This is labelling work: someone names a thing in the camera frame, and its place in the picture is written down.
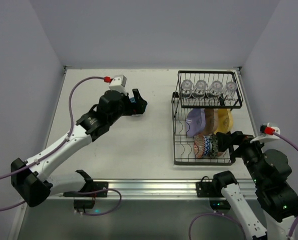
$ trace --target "wire basket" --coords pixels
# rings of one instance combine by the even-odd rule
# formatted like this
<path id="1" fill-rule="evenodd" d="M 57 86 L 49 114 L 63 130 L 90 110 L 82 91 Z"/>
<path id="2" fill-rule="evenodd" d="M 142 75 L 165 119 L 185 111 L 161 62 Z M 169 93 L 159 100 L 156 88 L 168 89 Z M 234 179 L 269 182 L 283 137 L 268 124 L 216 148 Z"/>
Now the wire basket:
<path id="1" fill-rule="evenodd" d="M 182 83 L 188 80 L 192 83 L 192 88 L 200 82 L 206 84 L 205 94 L 194 97 L 193 94 L 186 95 L 183 92 Z M 236 90 L 232 95 L 225 95 L 222 91 L 215 95 L 209 88 L 213 84 L 219 84 L 223 88 L 228 83 L 234 82 Z M 174 97 L 180 98 L 182 108 L 203 108 L 203 109 L 239 109 L 242 107 L 242 94 L 236 75 L 233 71 L 190 71 L 180 70 L 178 72 L 178 82 Z"/>
<path id="2" fill-rule="evenodd" d="M 172 118 L 173 118 L 173 147 L 175 165 L 209 165 L 209 166 L 229 166 L 235 162 L 235 158 L 230 156 L 234 151 L 231 145 L 220 157 L 211 158 L 204 156 L 196 158 L 193 151 L 194 139 L 188 137 L 186 132 L 186 117 L 191 108 L 182 108 L 180 99 L 172 97 Z"/>

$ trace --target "gray wall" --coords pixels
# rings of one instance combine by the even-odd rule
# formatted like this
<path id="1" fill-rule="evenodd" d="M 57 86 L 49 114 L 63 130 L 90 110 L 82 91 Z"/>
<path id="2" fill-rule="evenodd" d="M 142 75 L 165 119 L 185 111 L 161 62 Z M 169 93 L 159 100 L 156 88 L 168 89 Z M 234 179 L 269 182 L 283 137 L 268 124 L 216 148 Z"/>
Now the gray wall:
<path id="1" fill-rule="evenodd" d="M 31 0 L 62 63 L 83 68 L 242 65 L 279 0 Z"/>
<path id="2" fill-rule="evenodd" d="M 62 83 L 62 66 L 27 0 L 0 0 L 0 175 L 11 162 L 39 152 Z M 0 207 L 19 195 L 0 181 Z M 15 211 L 0 213 L 0 239 L 7 238 Z"/>
<path id="3" fill-rule="evenodd" d="M 277 123 L 298 145 L 298 0 L 280 1 L 242 73 L 256 124 Z M 298 193 L 298 153 L 282 141 L 271 147 L 288 156 Z"/>

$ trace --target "black wire rack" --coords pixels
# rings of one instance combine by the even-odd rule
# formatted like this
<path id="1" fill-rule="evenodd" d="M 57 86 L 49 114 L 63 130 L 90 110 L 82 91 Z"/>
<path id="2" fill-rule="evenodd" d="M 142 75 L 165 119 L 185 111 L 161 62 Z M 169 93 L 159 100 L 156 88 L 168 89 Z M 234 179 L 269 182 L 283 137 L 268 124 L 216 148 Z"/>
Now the black wire rack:
<path id="1" fill-rule="evenodd" d="M 195 86 L 198 80 L 206 81 L 207 87 L 204 97 L 183 97 L 181 90 L 182 82 L 184 80 L 191 80 L 193 82 L 193 86 Z M 225 86 L 228 82 L 235 82 L 237 84 L 235 94 L 230 97 L 224 96 L 222 93 L 219 96 L 212 95 L 208 92 L 208 88 L 215 81 L 221 82 L 222 86 Z M 174 95 L 181 99 L 182 108 L 239 109 L 242 107 L 243 102 L 241 88 L 233 71 L 180 70 L 178 72 L 178 83 Z"/>
<path id="2" fill-rule="evenodd" d="M 213 81 L 220 81 L 223 85 L 233 81 L 237 84 L 237 90 L 232 98 L 210 97 L 210 95 L 198 98 L 185 98 L 181 94 L 182 80 L 191 80 L 195 84 L 198 80 L 204 80 L 209 84 Z M 174 145 L 174 164 L 189 166 L 229 166 L 235 163 L 235 158 L 230 156 L 234 151 L 231 145 L 222 156 L 211 158 L 195 156 L 193 145 L 194 138 L 187 136 L 186 117 L 193 108 L 200 109 L 238 109 L 242 107 L 242 94 L 240 86 L 232 71 L 179 71 L 176 92 L 172 95 L 172 122 L 173 122 L 173 145 Z"/>

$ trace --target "white table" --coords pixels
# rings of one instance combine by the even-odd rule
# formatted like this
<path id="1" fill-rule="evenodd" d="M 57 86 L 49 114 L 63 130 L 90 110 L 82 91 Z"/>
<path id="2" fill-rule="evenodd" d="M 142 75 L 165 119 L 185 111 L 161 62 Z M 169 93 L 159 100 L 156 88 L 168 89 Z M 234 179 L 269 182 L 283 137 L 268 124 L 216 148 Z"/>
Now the white table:
<path id="1" fill-rule="evenodd" d="M 73 86 L 89 76 L 123 74 L 127 77 L 126 90 L 139 89 L 148 102 L 141 117 L 124 116 L 111 126 L 110 131 L 94 143 L 75 153 L 54 174 L 69 174 L 83 169 L 95 179 L 201 179 L 230 170 L 238 180 L 249 180 L 250 175 L 241 159 L 231 166 L 175 166 L 173 164 L 173 135 L 171 97 L 177 84 L 177 69 L 69 69 L 51 127 L 48 146 L 63 136 L 70 127 L 68 97 Z M 108 90 L 108 84 L 92 79 L 80 85 L 73 96 L 75 121 Z M 232 111 L 233 131 L 253 135 L 245 102 L 241 109 Z"/>

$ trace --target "red cable connector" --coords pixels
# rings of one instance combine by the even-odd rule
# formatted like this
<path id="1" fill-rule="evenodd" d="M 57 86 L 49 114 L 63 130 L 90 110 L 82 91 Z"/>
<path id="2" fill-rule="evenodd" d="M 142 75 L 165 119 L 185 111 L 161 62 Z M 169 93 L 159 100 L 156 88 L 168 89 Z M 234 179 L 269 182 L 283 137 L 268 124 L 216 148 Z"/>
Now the red cable connector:
<path id="1" fill-rule="evenodd" d="M 112 81 L 112 79 L 109 76 L 104 77 L 104 82 L 110 83 L 111 81 Z"/>
<path id="2" fill-rule="evenodd" d="M 263 131 L 265 134 L 268 134 L 268 135 L 273 135 L 273 133 L 275 132 L 275 130 L 269 126 L 267 126 L 264 131 Z"/>

